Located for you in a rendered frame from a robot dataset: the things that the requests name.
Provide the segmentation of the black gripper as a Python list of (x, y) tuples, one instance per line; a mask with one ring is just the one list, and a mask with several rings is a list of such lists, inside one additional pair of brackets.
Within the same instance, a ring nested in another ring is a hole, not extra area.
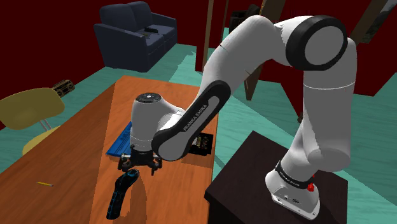
[(133, 147), (130, 148), (131, 154), (122, 153), (118, 162), (118, 170), (128, 171), (132, 165), (149, 165), (151, 175), (162, 168), (162, 159), (159, 156), (153, 156), (153, 151), (138, 151)]

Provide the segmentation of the blue book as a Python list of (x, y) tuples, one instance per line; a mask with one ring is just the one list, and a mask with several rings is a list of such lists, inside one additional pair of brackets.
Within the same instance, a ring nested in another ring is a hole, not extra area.
[(124, 128), (121, 134), (117, 137), (114, 143), (111, 145), (109, 150), (106, 152), (106, 155), (121, 157), (121, 155), (127, 154), (130, 155), (130, 129), (131, 122)]

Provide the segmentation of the black and blue remote control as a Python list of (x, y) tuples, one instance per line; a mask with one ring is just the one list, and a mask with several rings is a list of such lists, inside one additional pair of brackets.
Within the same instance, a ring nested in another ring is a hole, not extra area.
[(106, 218), (108, 220), (114, 220), (120, 216), (125, 194), (127, 190), (135, 183), (138, 177), (139, 171), (136, 169), (131, 169), (117, 178), (115, 181), (115, 189), (106, 214)]

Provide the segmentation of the black box with print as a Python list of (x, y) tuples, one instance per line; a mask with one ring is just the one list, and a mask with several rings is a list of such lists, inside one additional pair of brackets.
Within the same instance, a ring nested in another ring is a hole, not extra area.
[(200, 133), (192, 142), (189, 153), (196, 155), (210, 155), (212, 152), (214, 136), (212, 134)]

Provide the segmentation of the dark robot stand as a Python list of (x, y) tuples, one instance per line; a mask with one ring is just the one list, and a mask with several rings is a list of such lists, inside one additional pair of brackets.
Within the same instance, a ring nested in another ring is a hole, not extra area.
[(347, 224), (347, 180), (317, 171), (321, 207), (310, 221), (277, 205), (265, 176), (287, 149), (253, 131), (205, 191), (208, 224)]

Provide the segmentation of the black boombox radio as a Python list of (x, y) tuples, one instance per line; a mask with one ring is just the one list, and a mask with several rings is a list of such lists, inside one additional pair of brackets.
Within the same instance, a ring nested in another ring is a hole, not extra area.
[(59, 97), (63, 97), (69, 92), (75, 89), (75, 86), (71, 80), (62, 80), (55, 84), (52, 89), (56, 91)]

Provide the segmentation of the yellow chair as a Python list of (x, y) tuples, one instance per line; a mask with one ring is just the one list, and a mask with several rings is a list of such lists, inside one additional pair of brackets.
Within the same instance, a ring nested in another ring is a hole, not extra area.
[(61, 114), (64, 102), (51, 88), (34, 88), (25, 90), (0, 100), (0, 122), (13, 130), (26, 129), (40, 123), (44, 132), (31, 139), (23, 148), (25, 155), (42, 140), (52, 134), (56, 127), (51, 127), (47, 119)]

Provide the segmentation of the dark blue sofa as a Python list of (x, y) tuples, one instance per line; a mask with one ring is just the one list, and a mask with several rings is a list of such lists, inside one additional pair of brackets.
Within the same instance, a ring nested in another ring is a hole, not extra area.
[(106, 67), (147, 72), (178, 42), (176, 19), (143, 1), (103, 6), (100, 18), (94, 32)]

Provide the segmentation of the wooden easel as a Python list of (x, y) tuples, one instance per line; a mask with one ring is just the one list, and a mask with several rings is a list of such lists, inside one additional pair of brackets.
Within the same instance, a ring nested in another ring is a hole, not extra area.
[[(202, 56), (196, 56), (195, 70), (202, 72), (208, 58), (208, 50), (211, 37), (212, 18), (215, 14), (215, 28), (217, 34), (216, 41), (219, 43), (223, 39), (223, 30), (225, 28), (228, 6), (231, 0), (208, 0), (208, 9), (205, 23), (204, 44), (202, 47), (197, 47), (197, 53), (202, 53)], [(272, 22), (278, 22), (283, 11), (286, 0), (260, 0), (260, 15), (267, 17)], [(246, 99), (250, 101), (258, 83), (261, 70), (263, 66), (258, 67), (251, 75), (244, 81), (244, 88)]]

